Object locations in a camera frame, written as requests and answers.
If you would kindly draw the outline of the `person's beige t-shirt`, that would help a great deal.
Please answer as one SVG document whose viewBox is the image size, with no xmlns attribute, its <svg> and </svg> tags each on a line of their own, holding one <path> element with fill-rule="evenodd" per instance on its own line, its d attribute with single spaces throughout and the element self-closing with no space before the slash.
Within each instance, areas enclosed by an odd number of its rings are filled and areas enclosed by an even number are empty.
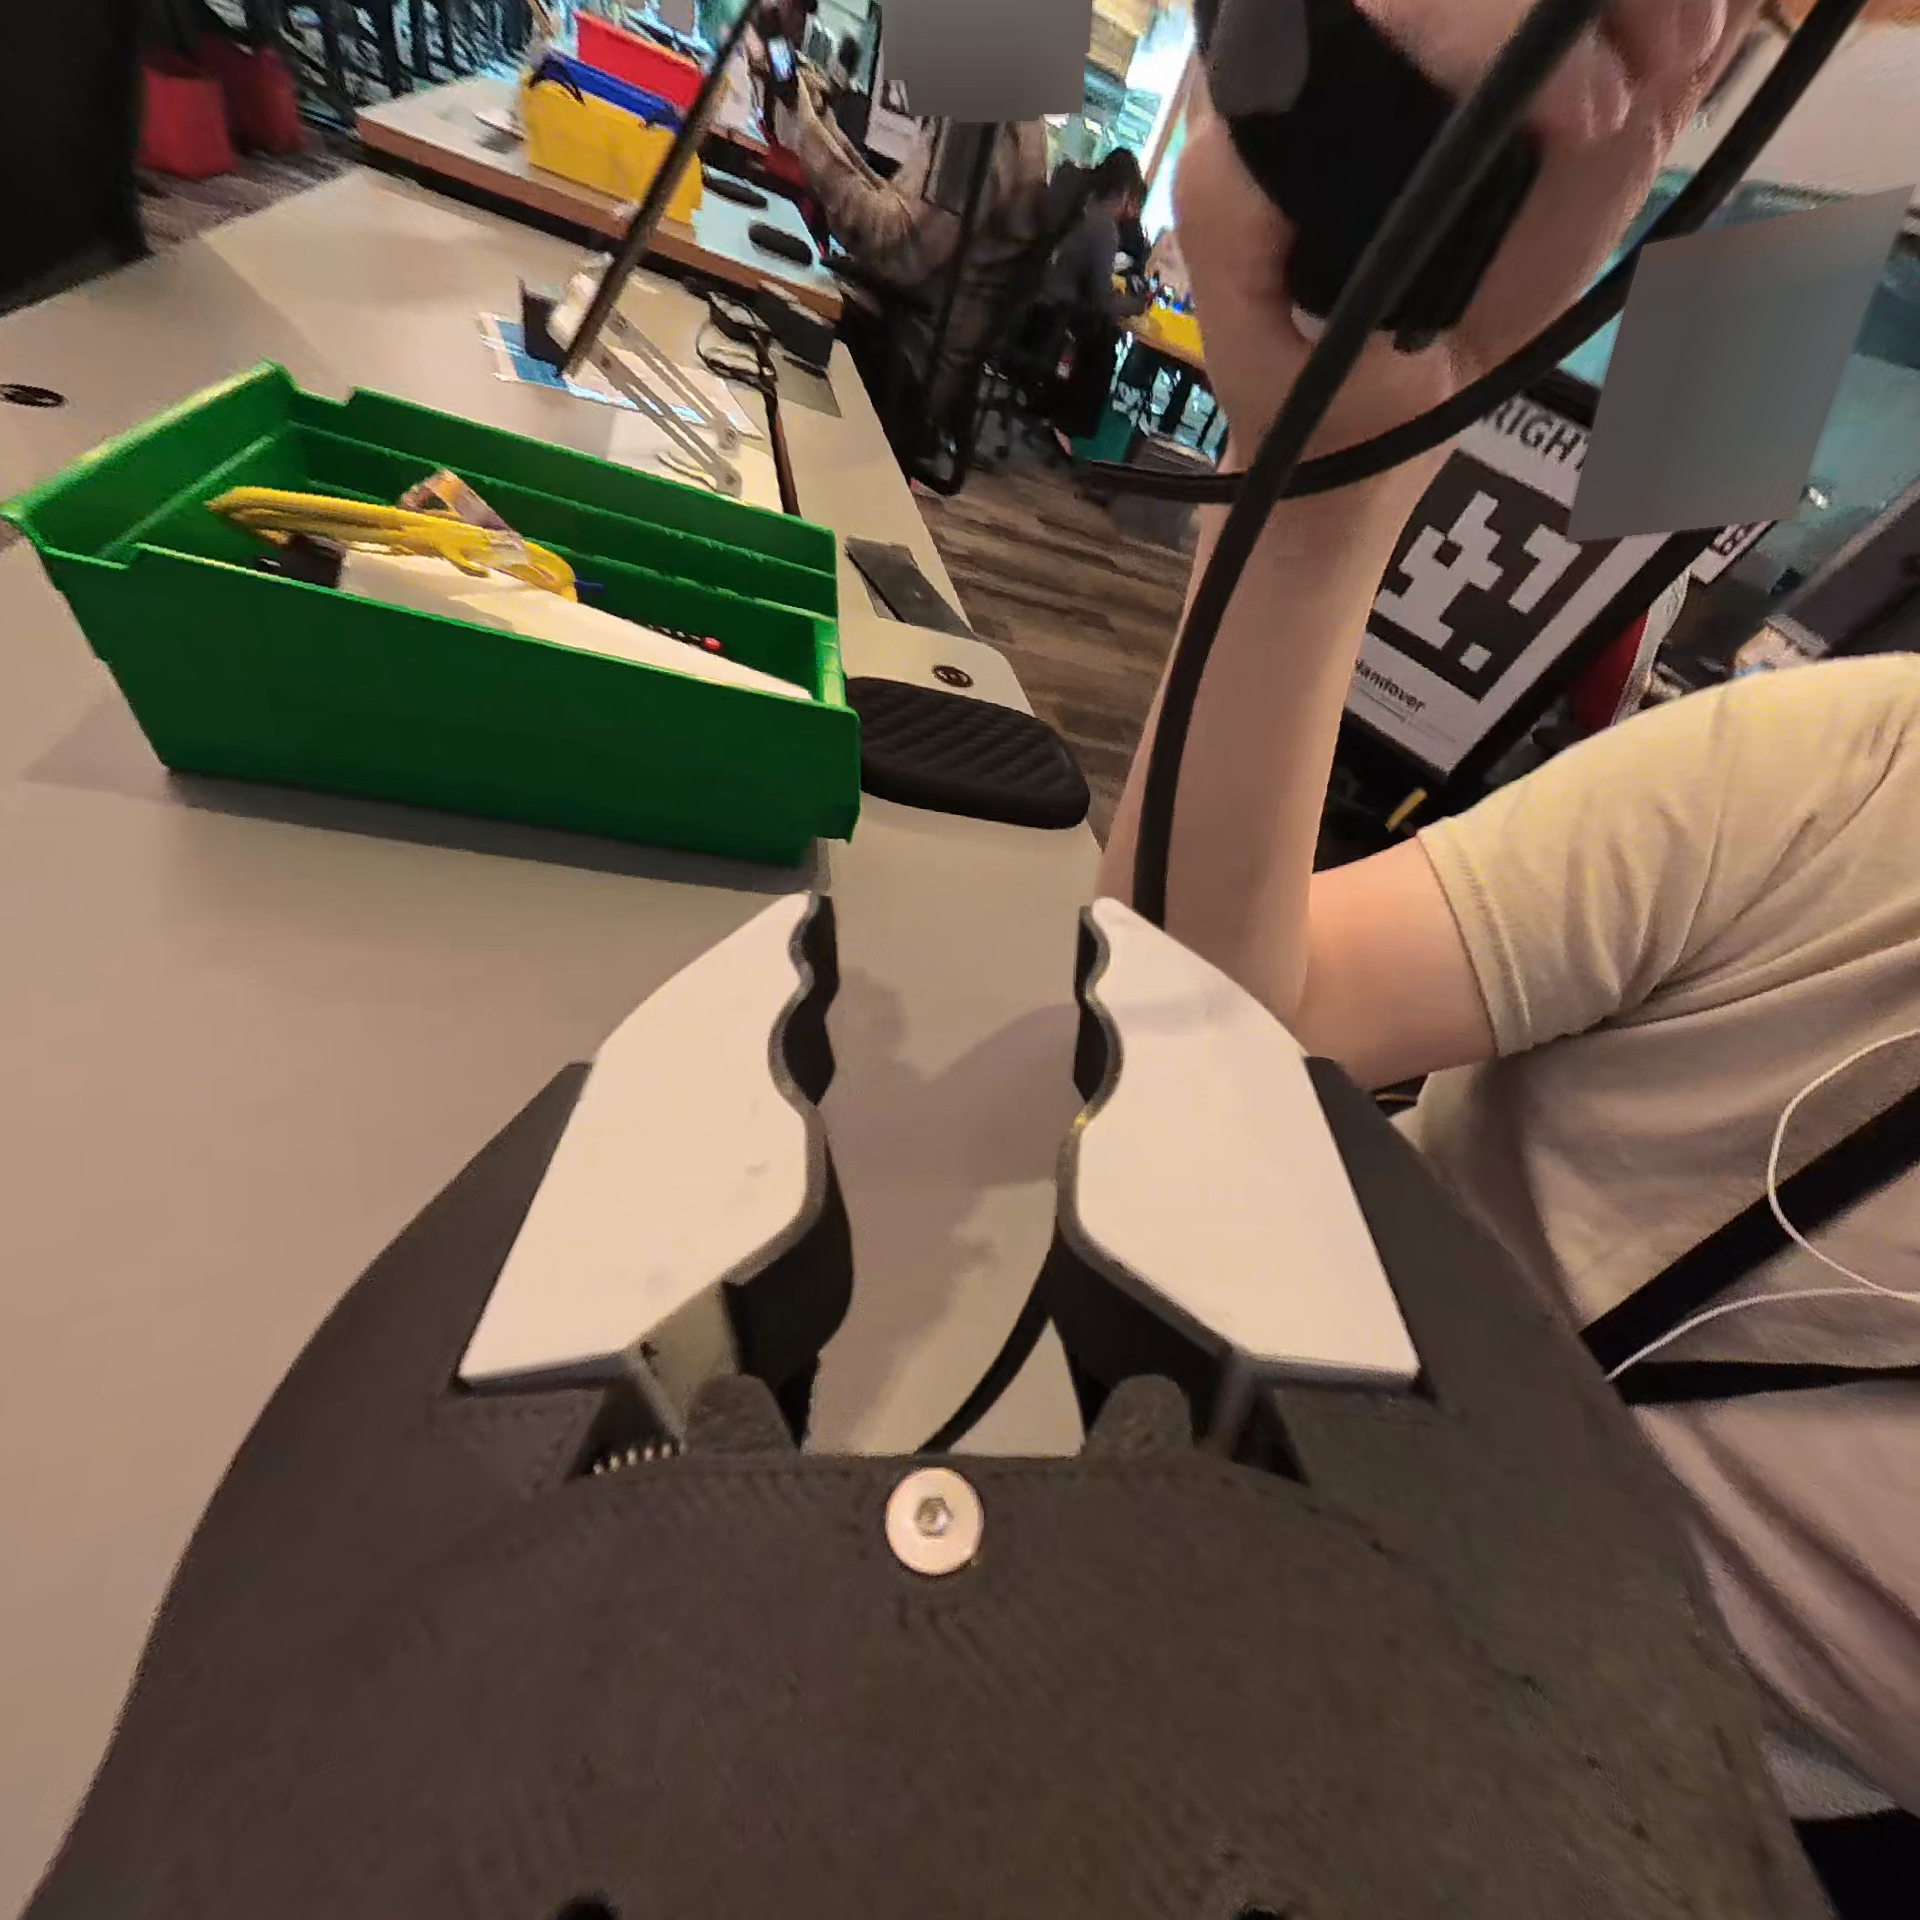
<svg viewBox="0 0 1920 1920">
<path fill-rule="evenodd" d="M 1780 1200 L 1748 1308 L 1664 1364 L 1861 1368 L 1640 1405 L 1763 1684 L 1790 1801 L 1916 1811 L 1916 1164 L 1827 1227 L 1790 1178 L 1916 1089 L 1916 657 L 1648 709 L 1309 911 L 1300 1031 L 1428 1075 L 1409 1139 L 1575 1325 Z"/>
</svg>

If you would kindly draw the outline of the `person's right forearm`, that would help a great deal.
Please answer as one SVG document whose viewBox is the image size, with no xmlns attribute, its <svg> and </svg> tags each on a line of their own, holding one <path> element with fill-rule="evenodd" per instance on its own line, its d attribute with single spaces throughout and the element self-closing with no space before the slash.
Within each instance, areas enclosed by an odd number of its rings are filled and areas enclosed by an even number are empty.
<svg viewBox="0 0 1920 1920">
<path fill-rule="evenodd" d="M 1173 814 L 1170 936 L 1372 1089 L 1494 1054 L 1422 844 L 1313 871 L 1366 620 L 1443 461 L 1269 517 L 1199 686 Z"/>
</svg>

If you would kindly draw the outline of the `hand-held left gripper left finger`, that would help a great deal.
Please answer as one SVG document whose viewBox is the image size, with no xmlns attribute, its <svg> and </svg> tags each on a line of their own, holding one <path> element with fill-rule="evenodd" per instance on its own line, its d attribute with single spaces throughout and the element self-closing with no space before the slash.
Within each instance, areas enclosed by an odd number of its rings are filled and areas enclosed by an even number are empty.
<svg viewBox="0 0 1920 1920">
<path fill-rule="evenodd" d="M 793 890 L 656 987 L 588 1065 L 465 1337 L 465 1387 L 744 1374 L 807 1387 L 844 1317 L 833 902 Z"/>
</svg>

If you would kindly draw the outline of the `yellow storage bin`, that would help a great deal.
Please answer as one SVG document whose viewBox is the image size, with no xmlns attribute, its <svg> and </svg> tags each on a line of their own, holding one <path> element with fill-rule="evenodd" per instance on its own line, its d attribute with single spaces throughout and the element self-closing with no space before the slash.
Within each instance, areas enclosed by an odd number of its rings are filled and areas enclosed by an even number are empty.
<svg viewBox="0 0 1920 1920">
<path fill-rule="evenodd" d="M 547 50 L 519 77 L 519 130 L 536 170 L 635 204 L 684 112 Z"/>
</svg>

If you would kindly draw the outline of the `person's right hand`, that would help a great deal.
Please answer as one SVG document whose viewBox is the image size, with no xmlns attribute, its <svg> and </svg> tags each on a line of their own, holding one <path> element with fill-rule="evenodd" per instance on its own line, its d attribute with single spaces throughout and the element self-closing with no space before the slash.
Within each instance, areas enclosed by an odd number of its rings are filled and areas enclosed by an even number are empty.
<svg viewBox="0 0 1920 1920">
<path fill-rule="evenodd" d="M 1542 170 L 1466 316 L 1422 353 L 1372 340 L 1309 450 L 1337 450 L 1428 410 L 1581 296 L 1756 9 L 1602 4 L 1531 100 Z M 1286 283 L 1292 229 L 1237 160 L 1206 77 L 1188 96 L 1176 225 L 1226 445 L 1249 462 L 1309 360 L 1309 335 Z"/>
</svg>

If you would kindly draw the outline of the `green plastic bin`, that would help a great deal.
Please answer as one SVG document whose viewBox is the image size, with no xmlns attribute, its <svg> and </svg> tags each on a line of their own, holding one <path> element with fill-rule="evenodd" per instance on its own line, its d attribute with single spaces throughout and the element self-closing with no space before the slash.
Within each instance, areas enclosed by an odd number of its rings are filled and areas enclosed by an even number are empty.
<svg viewBox="0 0 1920 1920">
<path fill-rule="evenodd" d="M 722 640 L 812 703 L 598 658 L 289 575 L 240 506 L 394 517 L 437 465 L 591 610 Z M 859 817 L 837 534 L 565 445 L 263 361 L 91 448 L 3 520 L 179 773 L 789 868 Z M 605 582 L 570 597 L 574 579 Z"/>
</svg>

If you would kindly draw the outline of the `white flat box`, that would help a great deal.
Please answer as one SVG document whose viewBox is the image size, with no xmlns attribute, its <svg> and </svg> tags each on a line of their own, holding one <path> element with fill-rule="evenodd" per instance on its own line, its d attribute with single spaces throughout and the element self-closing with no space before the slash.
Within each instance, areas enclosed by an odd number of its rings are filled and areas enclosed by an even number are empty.
<svg viewBox="0 0 1920 1920">
<path fill-rule="evenodd" d="M 812 703 L 812 693 L 804 681 L 779 679 L 777 673 L 765 673 L 732 657 L 719 658 L 673 640 L 656 640 L 635 630 L 628 618 L 591 610 L 500 570 L 465 575 L 443 558 L 400 558 L 345 548 L 338 589 L 400 610 L 542 640 L 598 658 L 624 658 L 682 679 L 768 693 L 787 703 Z"/>
</svg>

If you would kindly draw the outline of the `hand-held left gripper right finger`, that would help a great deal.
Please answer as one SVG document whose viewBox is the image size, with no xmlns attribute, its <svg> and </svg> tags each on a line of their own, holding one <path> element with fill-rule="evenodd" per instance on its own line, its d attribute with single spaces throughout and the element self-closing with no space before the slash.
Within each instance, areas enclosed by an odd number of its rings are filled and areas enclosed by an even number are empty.
<svg viewBox="0 0 1920 1920">
<path fill-rule="evenodd" d="M 1099 1065 L 1065 1148 L 1078 1257 L 1221 1380 L 1409 1387 L 1402 1303 L 1289 1027 L 1115 896 L 1083 911 Z"/>
</svg>

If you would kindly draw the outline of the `red storage bin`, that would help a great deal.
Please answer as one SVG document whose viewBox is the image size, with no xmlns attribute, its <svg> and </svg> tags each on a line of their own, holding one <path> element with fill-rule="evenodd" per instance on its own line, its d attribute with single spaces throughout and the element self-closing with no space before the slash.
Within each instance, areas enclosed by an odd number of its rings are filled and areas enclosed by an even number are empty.
<svg viewBox="0 0 1920 1920">
<path fill-rule="evenodd" d="M 574 13 L 574 56 L 609 80 L 654 93 L 670 108 L 692 108 L 704 80 L 703 60 L 678 43 L 591 9 Z"/>
</svg>

